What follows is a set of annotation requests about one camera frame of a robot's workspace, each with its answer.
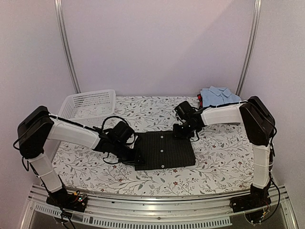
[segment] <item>white plastic basket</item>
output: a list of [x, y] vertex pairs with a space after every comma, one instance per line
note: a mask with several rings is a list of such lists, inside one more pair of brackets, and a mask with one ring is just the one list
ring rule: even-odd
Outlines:
[[58, 116], [87, 126], [100, 126], [106, 116], [114, 113], [114, 108], [114, 90], [72, 94], [63, 102]]

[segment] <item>vertical metal pole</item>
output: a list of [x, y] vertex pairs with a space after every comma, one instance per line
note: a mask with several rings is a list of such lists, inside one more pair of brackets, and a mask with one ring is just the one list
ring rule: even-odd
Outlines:
[[246, 76], [247, 76], [247, 72], [248, 72], [248, 68], [249, 68], [249, 64], [250, 64], [250, 59], [251, 59], [252, 51], [254, 48], [254, 42], [255, 42], [258, 23], [259, 23], [259, 16], [261, 13], [261, 5], [262, 5], [262, 0], [255, 0], [252, 27], [251, 27], [251, 33], [250, 33], [247, 53], [246, 53], [246, 57], [245, 57], [243, 68], [242, 68], [242, 73], [241, 73], [239, 83], [238, 83], [236, 93], [235, 93], [238, 96], [241, 95], [243, 87], [244, 87], [244, 82], [246, 80]]
[[56, 15], [57, 15], [59, 32], [61, 34], [62, 46], [63, 46], [63, 50], [65, 52], [66, 61], [67, 61], [68, 69], [70, 72], [70, 77], [71, 77], [75, 92], [81, 93], [81, 88], [78, 83], [78, 79], [77, 79], [77, 76], [75, 73], [74, 64], [72, 61], [72, 56], [71, 56], [71, 52], [70, 52], [70, 48], [69, 48], [67, 32], [66, 32], [66, 28], [65, 28], [65, 22], [63, 19], [61, 0], [54, 0], [54, 1], [55, 1], [55, 10], [56, 10]]

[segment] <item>blue clothing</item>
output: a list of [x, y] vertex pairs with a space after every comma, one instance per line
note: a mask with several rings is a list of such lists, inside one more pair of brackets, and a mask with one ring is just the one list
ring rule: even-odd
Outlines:
[[200, 91], [203, 100], [203, 107], [210, 105], [216, 106], [221, 104], [230, 104], [241, 101], [241, 98], [233, 94], [229, 88], [213, 87], [203, 88]]

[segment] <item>white backdrop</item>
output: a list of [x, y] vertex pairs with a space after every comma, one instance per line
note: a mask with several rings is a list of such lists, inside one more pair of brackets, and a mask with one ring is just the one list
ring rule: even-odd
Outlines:
[[266, 0], [243, 99], [256, 94], [275, 118], [275, 177], [283, 181], [305, 228], [305, 1]]
[[65, 0], [66, 29], [82, 92], [196, 95], [235, 92], [253, 0]]
[[[57, 113], [73, 94], [54, 1], [0, 1], [0, 228], [18, 228], [34, 174], [13, 149], [17, 126], [36, 107]], [[44, 148], [52, 153], [54, 145]]]

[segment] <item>floral tablecloth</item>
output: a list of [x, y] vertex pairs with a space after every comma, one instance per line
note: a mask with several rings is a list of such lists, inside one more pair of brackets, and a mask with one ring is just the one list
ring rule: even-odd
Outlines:
[[[117, 97], [115, 115], [126, 119], [136, 132], [172, 130], [178, 123], [174, 108], [185, 100], [198, 105], [194, 97]], [[105, 128], [118, 122], [108, 120]], [[66, 142], [61, 142], [52, 163], [66, 186], [93, 192], [187, 196], [249, 189], [253, 152], [244, 127], [208, 126], [199, 137], [192, 143], [196, 156], [192, 167], [135, 171], [122, 163], [105, 164], [105, 154]], [[107, 160], [115, 162], [116, 158]]]

